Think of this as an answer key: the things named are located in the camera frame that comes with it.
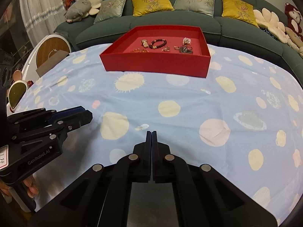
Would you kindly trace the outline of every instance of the white curtain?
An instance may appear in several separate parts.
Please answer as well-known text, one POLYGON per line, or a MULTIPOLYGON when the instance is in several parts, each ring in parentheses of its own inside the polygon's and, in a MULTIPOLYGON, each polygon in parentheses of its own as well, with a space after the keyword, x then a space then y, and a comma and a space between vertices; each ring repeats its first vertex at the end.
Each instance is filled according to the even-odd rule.
POLYGON ((65 21, 62 0, 20 0, 20 9, 25 29, 34 47, 65 21))

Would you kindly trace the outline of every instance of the gray plush toy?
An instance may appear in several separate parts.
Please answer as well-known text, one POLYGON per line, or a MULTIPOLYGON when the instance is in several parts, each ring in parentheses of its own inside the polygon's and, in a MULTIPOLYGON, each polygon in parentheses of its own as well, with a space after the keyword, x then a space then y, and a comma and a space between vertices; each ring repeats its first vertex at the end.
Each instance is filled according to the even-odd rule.
POLYGON ((88 0, 78 0, 64 14, 66 22, 72 23, 81 21, 82 18, 88 16, 88 11, 91 9, 91 2, 88 0))

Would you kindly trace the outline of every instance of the beaded bracelet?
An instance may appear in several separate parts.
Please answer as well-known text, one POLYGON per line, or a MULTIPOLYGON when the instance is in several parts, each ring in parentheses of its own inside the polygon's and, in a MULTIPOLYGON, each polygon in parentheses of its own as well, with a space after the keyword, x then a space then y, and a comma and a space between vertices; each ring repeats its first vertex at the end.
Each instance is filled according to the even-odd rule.
POLYGON ((167 44, 167 41, 166 40, 164 40, 164 39, 156 39, 156 40, 153 40, 152 42, 151 42, 151 44, 149 45, 149 47, 151 48, 151 49, 158 49, 158 48, 161 48, 161 47, 163 47, 163 46, 165 46, 167 44), (157 46, 154 46, 154 43, 156 43, 156 42, 163 42, 162 44, 160 44, 160 45, 157 45, 157 46))

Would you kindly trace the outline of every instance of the speaker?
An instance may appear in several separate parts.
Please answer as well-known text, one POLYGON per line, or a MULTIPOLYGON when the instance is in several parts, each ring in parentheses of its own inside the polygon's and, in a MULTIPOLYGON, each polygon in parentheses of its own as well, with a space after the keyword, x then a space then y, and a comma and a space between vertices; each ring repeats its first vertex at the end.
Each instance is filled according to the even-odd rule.
POLYGON ((0 89, 9 85, 14 66, 14 57, 0 49, 0 89))

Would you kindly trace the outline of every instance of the human hand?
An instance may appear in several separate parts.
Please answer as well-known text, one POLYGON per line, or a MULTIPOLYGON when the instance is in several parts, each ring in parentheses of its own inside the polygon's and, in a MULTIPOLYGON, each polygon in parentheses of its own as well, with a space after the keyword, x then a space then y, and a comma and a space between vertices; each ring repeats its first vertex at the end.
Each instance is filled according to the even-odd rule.
MULTIPOLYGON (((29 176, 28 178, 23 180, 23 183, 27 187, 27 194, 29 197, 34 198, 35 195, 39 194, 39 190, 36 186, 36 181, 33 175, 29 176)), ((12 196, 9 192, 9 186, 7 186, 1 179, 0 179, 0 190, 8 196, 12 196)))

